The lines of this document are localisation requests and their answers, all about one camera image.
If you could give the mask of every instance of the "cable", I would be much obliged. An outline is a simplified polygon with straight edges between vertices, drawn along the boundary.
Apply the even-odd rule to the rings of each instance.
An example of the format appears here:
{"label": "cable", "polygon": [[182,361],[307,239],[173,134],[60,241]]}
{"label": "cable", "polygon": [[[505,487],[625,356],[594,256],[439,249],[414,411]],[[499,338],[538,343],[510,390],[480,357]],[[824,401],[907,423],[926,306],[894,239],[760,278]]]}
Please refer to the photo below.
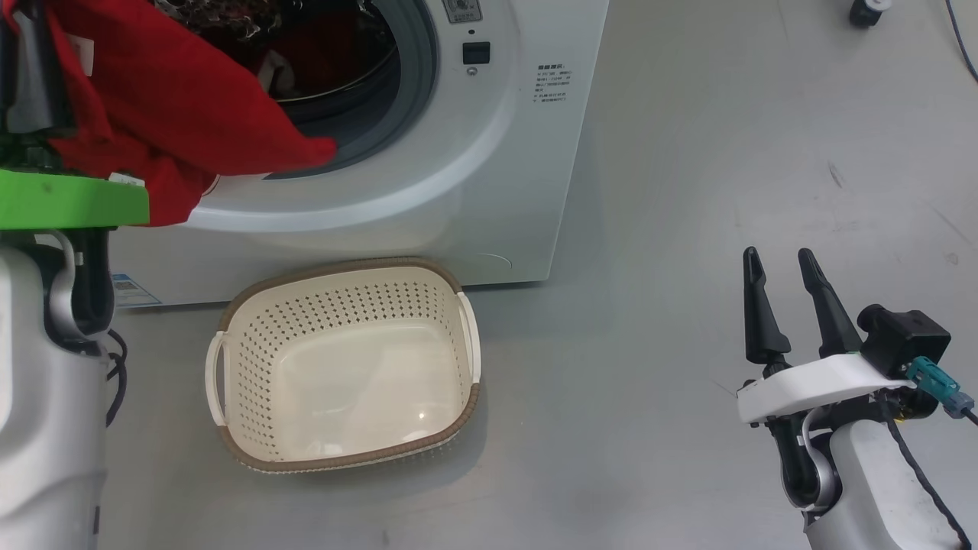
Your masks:
{"label": "cable", "polygon": [[897,441],[897,446],[900,447],[900,454],[904,455],[904,460],[906,460],[907,464],[909,464],[913,469],[913,473],[916,475],[917,480],[920,481],[920,485],[923,487],[923,490],[927,491],[927,494],[929,494],[934,500],[934,506],[937,506],[937,509],[941,512],[941,514],[944,514],[944,517],[948,520],[948,525],[951,526],[951,529],[953,529],[955,533],[957,533],[957,540],[959,540],[961,543],[960,550],[971,550],[971,541],[968,540],[968,535],[965,534],[961,524],[957,522],[955,515],[951,513],[948,506],[943,500],[941,500],[941,495],[937,494],[937,489],[934,488],[934,485],[930,484],[927,476],[925,476],[923,470],[920,469],[920,465],[917,464],[916,460],[913,458],[911,450],[907,447],[907,442],[904,441],[904,437],[900,435],[900,429],[897,428],[897,423],[893,421],[893,413],[890,411],[889,404],[882,398],[878,399],[877,402],[879,403],[880,408],[883,410],[883,418],[886,419],[886,427],[890,430],[890,435],[893,436],[893,438]]}
{"label": "cable", "polygon": [[968,72],[971,73],[971,77],[978,82],[978,70],[975,70],[975,66],[971,63],[971,58],[968,56],[968,50],[964,47],[964,41],[961,40],[961,31],[957,28],[957,17],[955,17],[955,9],[951,7],[951,0],[944,0],[944,3],[948,6],[948,17],[951,18],[951,26],[955,29],[955,38],[957,38],[957,48],[961,51],[961,56],[964,58],[964,64],[968,67]]}
{"label": "cable", "polygon": [[125,340],[122,339],[118,332],[109,329],[109,336],[119,344],[119,347],[122,349],[122,354],[119,355],[114,351],[109,352],[109,359],[115,361],[115,366],[106,375],[106,380],[111,380],[112,377],[117,375],[118,388],[115,390],[115,397],[112,398],[112,405],[109,406],[109,412],[106,413],[106,427],[111,426],[112,421],[115,420],[115,414],[119,412],[119,407],[122,406],[122,399],[125,398],[125,389],[129,382],[129,375],[125,368],[125,360],[129,356],[129,347],[125,344]]}

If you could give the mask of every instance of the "red garment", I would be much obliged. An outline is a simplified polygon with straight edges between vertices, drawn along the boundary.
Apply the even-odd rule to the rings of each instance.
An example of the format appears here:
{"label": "red garment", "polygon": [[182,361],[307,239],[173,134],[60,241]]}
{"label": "red garment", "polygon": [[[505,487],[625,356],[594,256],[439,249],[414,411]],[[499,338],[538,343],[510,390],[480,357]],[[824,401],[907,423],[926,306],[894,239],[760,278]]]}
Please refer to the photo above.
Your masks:
{"label": "red garment", "polygon": [[[4,15],[17,28],[13,3]],[[335,155],[333,139],[304,137],[253,74],[149,2],[48,0],[47,16],[78,125],[51,144],[67,167],[146,180],[151,225],[186,221],[216,174],[298,170]],[[65,32],[94,40],[90,77]]]}

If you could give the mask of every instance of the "white basket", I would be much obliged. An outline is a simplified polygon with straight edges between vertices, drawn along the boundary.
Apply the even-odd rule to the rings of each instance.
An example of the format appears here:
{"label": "white basket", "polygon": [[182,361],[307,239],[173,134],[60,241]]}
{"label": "white basket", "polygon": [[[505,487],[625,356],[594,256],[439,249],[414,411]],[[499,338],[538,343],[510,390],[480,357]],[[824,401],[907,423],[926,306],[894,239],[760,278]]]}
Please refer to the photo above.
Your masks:
{"label": "white basket", "polygon": [[475,317],[458,282],[428,261],[397,258],[244,291],[210,344],[204,383],[235,457],[286,473],[383,462],[447,442],[475,408],[479,371]]}

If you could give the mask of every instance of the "teal connector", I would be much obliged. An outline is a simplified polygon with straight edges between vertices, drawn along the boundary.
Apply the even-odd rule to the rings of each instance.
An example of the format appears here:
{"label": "teal connector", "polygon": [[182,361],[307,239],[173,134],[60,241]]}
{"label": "teal connector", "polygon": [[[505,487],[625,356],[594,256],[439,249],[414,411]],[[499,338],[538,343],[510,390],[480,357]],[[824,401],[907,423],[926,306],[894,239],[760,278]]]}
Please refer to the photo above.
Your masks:
{"label": "teal connector", "polygon": [[940,401],[953,418],[963,418],[964,413],[975,406],[974,399],[961,391],[961,386],[955,379],[926,357],[917,357],[911,361],[907,368],[907,378]]}

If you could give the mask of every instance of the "floor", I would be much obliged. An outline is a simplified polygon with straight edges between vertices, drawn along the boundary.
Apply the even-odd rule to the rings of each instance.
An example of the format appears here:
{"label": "floor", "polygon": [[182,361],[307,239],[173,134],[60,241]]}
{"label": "floor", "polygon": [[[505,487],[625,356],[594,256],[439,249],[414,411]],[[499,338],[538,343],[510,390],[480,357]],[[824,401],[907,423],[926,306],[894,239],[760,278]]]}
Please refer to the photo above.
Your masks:
{"label": "floor", "polygon": [[[848,0],[613,0],[553,275],[479,290],[484,394],[432,456],[263,476],[218,439],[201,358],[218,310],[122,316],[102,548],[808,548],[771,438],[741,425],[740,254],[796,363],[817,358],[795,253],[855,316],[919,308],[978,393],[978,84],[941,0],[856,31]],[[978,55],[978,7],[958,2]],[[911,449],[978,536],[978,432]]]}

